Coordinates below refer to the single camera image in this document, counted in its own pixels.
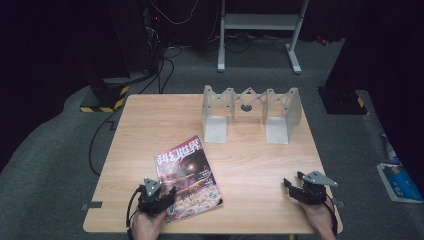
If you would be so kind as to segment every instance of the metal frame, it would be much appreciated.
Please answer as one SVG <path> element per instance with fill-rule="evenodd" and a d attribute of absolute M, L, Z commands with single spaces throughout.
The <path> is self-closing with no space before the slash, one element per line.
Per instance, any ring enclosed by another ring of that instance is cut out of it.
<path fill-rule="evenodd" d="M 302 106 L 299 91 L 291 88 L 285 94 L 276 94 L 273 89 L 258 94 L 252 88 L 237 94 L 233 88 L 227 88 L 223 93 L 217 94 L 211 86 L 206 85 L 203 92 L 202 123 L 205 142 L 225 143 L 227 136 L 227 116 L 212 115 L 212 110 L 218 104 L 226 108 L 230 118 L 235 117 L 235 105 L 240 102 L 245 111 L 254 102 L 260 102 L 262 108 L 262 120 L 266 126 L 266 136 L 269 143 L 288 144 L 294 127 L 299 125 L 302 117 Z M 273 105 L 280 107 L 280 114 L 271 116 L 269 108 Z"/>
<path fill-rule="evenodd" d="M 221 29 L 218 51 L 218 72 L 225 71 L 225 30 L 226 29 L 263 29 L 263 30 L 293 30 L 293 37 L 286 44 L 287 54 L 295 74 L 302 70 L 297 60 L 294 48 L 299 37 L 303 19 L 309 0 L 303 0 L 302 7 L 297 15 L 270 15 L 270 14 L 226 14 L 225 0 L 222 0 Z"/>

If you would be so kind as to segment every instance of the cable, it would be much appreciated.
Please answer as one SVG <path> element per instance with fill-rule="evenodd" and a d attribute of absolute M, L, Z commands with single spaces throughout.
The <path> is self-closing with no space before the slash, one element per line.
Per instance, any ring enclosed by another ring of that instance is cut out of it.
<path fill-rule="evenodd" d="M 160 94 L 160 75 L 158 75 L 158 93 Z"/>
<path fill-rule="evenodd" d="M 266 40 L 266 41 L 272 41 L 272 42 L 270 42 L 270 43 L 255 43 L 255 41 L 263 41 L 263 40 Z M 287 43 L 287 41 L 288 41 L 289 39 L 288 38 L 275 38 L 275 39 L 265 39 L 265 38 L 255 38 L 255 39 L 252 39 L 251 41 L 252 41 L 252 46 L 265 46 L 265 47 L 273 47 L 273 46 L 278 46 L 278 45 L 281 45 L 281 44 L 285 44 L 285 43 Z"/>
<path fill-rule="evenodd" d="M 153 28 L 150 28 L 150 27 L 146 27 L 146 32 L 147 32 L 147 44 L 149 45 L 150 52 L 154 52 L 159 42 L 159 35 Z"/>
<path fill-rule="evenodd" d="M 177 54 L 174 54 L 174 55 L 172 55 L 172 56 L 166 56 L 166 58 L 174 58 L 174 57 L 177 57 L 178 55 L 180 55 L 180 54 L 183 52 L 183 48 L 182 48 L 182 47 L 180 47 L 180 46 L 169 47 L 169 48 L 167 48 L 165 51 L 170 50 L 170 49 L 178 49 L 178 50 L 180 50 L 180 51 L 179 51 Z"/>
<path fill-rule="evenodd" d="M 171 60 L 169 60 L 167 58 L 164 58 L 163 60 L 168 61 L 172 65 L 172 70 L 171 70 L 171 73 L 169 73 L 168 78 L 165 80 L 165 83 L 162 86 L 162 90 L 160 90 L 160 88 L 159 88 L 159 93 L 160 94 L 163 94 L 163 89 L 165 88 L 166 84 L 168 83 L 168 81 L 171 78 L 171 75 L 174 73 L 174 69 L 175 69 L 175 65 L 174 65 L 174 63 Z"/>
<path fill-rule="evenodd" d="M 238 7 L 240 6 L 240 0 L 237 1 L 237 6 L 236 6 L 236 10 L 235 13 L 238 13 Z"/>
<path fill-rule="evenodd" d="M 174 22 L 174 21 L 172 21 L 171 19 L 169 19 L 154 3 L 153 3 L 153 1 L 152 0 L 150 0 L 150 3 L 152 4 L 152 6 L 160 13 L 160 14 L 162 14 L 162 16 L 164 16 L 170 23 L 172 23 L 172 24 L 183 24 L 183 23 L 186 23 L 186 22 L 188 22 L 188 21 L 190 21 L 190 19 L 193 17 L 193 12 L 194 12 L 194 10 L 196 9 L 196 7 L 197 7 L 197 3 L 199 3 L 199 0 L 196 0 L 196 4 L 194 4 L 194 7 L 193 7 L 193 9 L 191 9 L 191 12 L 190 12 L 190 16 L 186 19 L 186 20 L 184 20 L 184 21 L 182 21 L 182 22 Z"/>
<path fill-rule="evenodd" d="M 124 83 L 119 83 L 119 84 L 115 84 L 114 86 L 119 86 L 119 87 L 126 87 L 126 86 L 130 86 L 133 85 L 135 83 L 139 83 L 139 82 L 143 82 L 145 80 L 148 80 L 149 78 L 151 78 L 153 76 L 153 74 L 155 73 L 155 71 L 150 72 L 148 75 L 140 77 L 140 78 L 136 78 L 133 80 L 130 80 L 128 82 L 124 82 Z"/>
<path fill-rule="evenodd" d="M 110 131 L 116 131 L 115 121 L 107 121 L 106 123 L 110 123 Z"/>
<path fill-rule="evenodd" d="M 232 53 L 242 53 L 242 52 L 245 52 L 245 51 L 247 51 L 252 46 L 252 41 L 249 38 L 247 38 L 247 39 L 248 39 L 248 41 L 247 41 L 248 45 L 247 45 L 247 47 L 245 49 L 240 50 L 240 51 L 234 51 L 234 50 L 229 49 L 227 46 L 225 46 L 225 50 L 227 50 L 229 52 L 232 52 Z"/>
<path fill-rule="evenodd" d="M 213 25 L 213 29 L 207 40 L 211 39 L 212 35 L 215 33 L 216 23 L 218 22 L 218 14 L 219 14 L 219 8 L 218 8 L 218 0 L 216 0 L 216 15 L 215 15 L 215 23 Z"/>
<path fill-rule="evenodd" d="M 96 174 L 97 176 L 100 176 L 100 173 L 97 172 L 94 167 L 93 167 L 93 162 L 92 162 L 92 158 L 91 158 L 91 152 L 93 150 L 93 145 L 94 145 L 94 139 L 97 136 L 97 133 L 99 133 L 100 128 L 102 128 L 102 126 L 109 121 L 110 118 L 112 118 L 117 112 L 121 111 L 121 109 L 123 109 L 123 106 L 121 106 L 121 108 L 119 108 L 117 111 L 113 112 L 111 115 L 109 115 L 101 124 L 100 126 L 97 128 L 96 132 L 93 135 L 93 138 L 91 138 L 91 142 L 90 142 L 90 148 L 88 150 L 88 163 L 90 164 L 90 169 L 91 171 Z"/>
<path fill-rule="evenodd" d="M 331 205 L 332 205 L 332 209 L 325 202 L 323 202 L 322 204 L 324 204 L 324 206 L 330 212 L 331 222 L 333 223 L 332 231 L 334 233 L 334 236 L 337 236 L 337 225 L 338 225 L 338 221 L 337 221 L 337 218 L 336 218 L 336 208 L 334 207 L 333 200 L 330 198 L 330 196 L 328 194 L 327 194 L 327 197 L 328 197 L 328 199 L 330 199 L 330 202 L 331 202 Z"/>
<path fill-rule="evenodd" d="M 134 239 L 134 238 L 133 238 L 133 235 L 132 235 L 132 231 L 131 231 L 131 218 L 132 218 L 132 217 L 134 216 L 134 214 L 138 211 L 138 210 L 136 210 L 136 211 L 135 211 L 135 212 L 134 212 L 134 213 L 130 216 L 131 205 L 132 205 L 132 202 L 134 201 L 134 198 L 135 198 L 135 196 L 137 195 L 137 193 L 141 193 L 142 191 L 143 191 L 143 187 L 142 187 L 142 186 L 138 187 L 138 188 L 134 191 L 133 195 L 131 196 L 130 202 L 128 203 L 127 216 L 126 216 L 125 225 L 126 225 L 126 227 L 127 227 L 127 236 L 128 236 L 128 239 L 130 239 L 130 240 Z"/>
<path fill-rule="evenodd" d="M 156 78 L 158 78 L 159 73 L 160 72 L 158 72 L 156 77 L 154 77 L 140 92 L 138 92 L 138 94 L 142 94 L 156 80 Z"/>

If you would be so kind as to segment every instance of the hand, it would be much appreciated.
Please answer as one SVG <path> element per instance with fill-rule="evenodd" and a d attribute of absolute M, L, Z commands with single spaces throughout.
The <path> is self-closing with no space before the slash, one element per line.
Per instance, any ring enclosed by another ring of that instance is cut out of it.
<path fill-rule="evenodd" d="M 131 227 L 134 240 L 156 240 L 159 236 L 165 216 L 166 210 L 154 218 L 137 211 L 134 214 L 134 220 Z"/>
<path fill-rule="evenodd" d="M 330 206 L 330 208 L 333 206 L 329 198 L 327 198 L 325 203 Z M 331 220 L 331 213 L 324 206 L 324 204 L 306 205 L 304 203 L 300 203 L 300 205 L 303 207 L 303 210 L 306 213 L 306 218 L 308 219 L 309 224 L 320 236 L 321 240 L 336 239 L 336 236 L 334 236 L 332 230 L 333 223 Z"/>

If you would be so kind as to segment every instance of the gray carpet floor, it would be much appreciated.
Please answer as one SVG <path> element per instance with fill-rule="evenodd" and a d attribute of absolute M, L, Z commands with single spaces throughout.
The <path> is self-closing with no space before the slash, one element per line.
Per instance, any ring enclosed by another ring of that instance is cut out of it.
<path fill-rule="evenodd" d="M 338 239 L 424 239 L 424 205 L 392 202 L 378 175 L 376 165 L 386 161 L 386 153 L 383 129 L 368 93 L 357 91 L 368 115 L 329 115 L 319 97 L 317 87 L 325 84 L 343 41 L 327 47 L 298 42 L 300 75 L 293 74 L 282 43 L 254 41 L 245 51 L 246 44 L 229 43 L 224 73 L 216 71 L 216 49 L 169 49 L 165 56 L 175 69 L 163 93 L 202 93 L 205 85 L 216 92 L 227 87 L 236 92 L 273 88 L 277 93 L 299 88 L 324 169 L 339 183 L 333 194 L 345 204 L 339 209 L 344 230 Z M 161 84 L 172 71 L 169 62 L 164 64 Z M 128 95 L 138 94 L 148 82 L 132 84 Z M 110 113 L 80 112 L 87 91 L 88 87 L 73 94 L 63 113 L 34 130 L 1 173 L 0 239 L 126 239 L 123 233 L 83 230 L 87 212 L 81 207 L 91 201 L 98 181 L 89 167 L 89 153 L 94 168 L 101 171 L 114 136 L 111 124 L 105 124 L 90 152 L 96 130 Z M 143 94 L 158 91 L 155 80 Z M 111 121 L 116 125 L 119 117 L 120 112 Z M 301 235 L 299 239 L 318 237 Z"/>

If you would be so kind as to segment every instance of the magazine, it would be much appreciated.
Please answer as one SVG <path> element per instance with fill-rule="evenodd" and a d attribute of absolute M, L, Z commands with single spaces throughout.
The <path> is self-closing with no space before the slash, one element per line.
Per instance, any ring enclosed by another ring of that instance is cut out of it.
<path fill-rule="evenodd" d="M 377 165 L 377 169 L 392 201 L 424 202 L 423 197 L 404 166 L 380 163 Z"/>
<path fill-rule="evenodd" d="M 175 203 L 167 210 L 167 223 L 223 204 L 198 136 L 155 154 L 155 164 L 162 193 L 167 194 L 174 186 L 177 189 Z"/>

